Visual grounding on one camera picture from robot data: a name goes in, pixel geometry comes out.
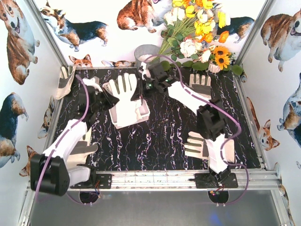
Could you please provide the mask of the white work glove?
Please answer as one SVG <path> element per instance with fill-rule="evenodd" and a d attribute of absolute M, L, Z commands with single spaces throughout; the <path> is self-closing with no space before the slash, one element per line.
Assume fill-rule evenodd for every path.
<path fill-rule="evenodd" d="M 132 101 L 136 87 L 137 78 L 135 74 L 124 73 L 119 75 L 117 83 L 115 80 L 109 80 L 112 95 L 119 99 L 116 103 L 117 126 L 126 127 L 135 124 L 142 119 L 139 107 L 141 101 Z"/>

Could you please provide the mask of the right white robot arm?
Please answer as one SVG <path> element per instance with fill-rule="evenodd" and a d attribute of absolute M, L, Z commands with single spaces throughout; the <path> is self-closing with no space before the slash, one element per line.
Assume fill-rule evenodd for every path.
<path fill-rule="evenodd" d="M 139 78 L 132 100 L 143 99 L 159 92 L 189 108 L 197 116 L 197 133 L 206 142 L 210 178 L 216 183 L 222 183 L 230 174 L 230 169 L 223 156 L 226 119 L 221 112 L 220 100 L 210 100 L 193 92 L 178 77 L 168 75 L 160 63 L 147 66 L 142 62 L 137 69 Z"/>

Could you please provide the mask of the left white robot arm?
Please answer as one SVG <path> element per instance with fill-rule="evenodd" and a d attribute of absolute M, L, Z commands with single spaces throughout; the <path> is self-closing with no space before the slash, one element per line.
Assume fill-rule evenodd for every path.
<path fill-rule="evenodd" d="M 79 140 L 96 122 L 98 114 L 113 108 L 118 98 L 103 90 L 99 79 L 76 78 L 82 83 L 84 93 L 79 98 L 79 108 L 68 121 L 65 129 L 42 154 L 30 161 L 30 186 L 36 193 L 43 192 L 63 196 L 74 185 L 93 185 L 95 170 L 85 164 L 68 169 L 67 160 Z"/>

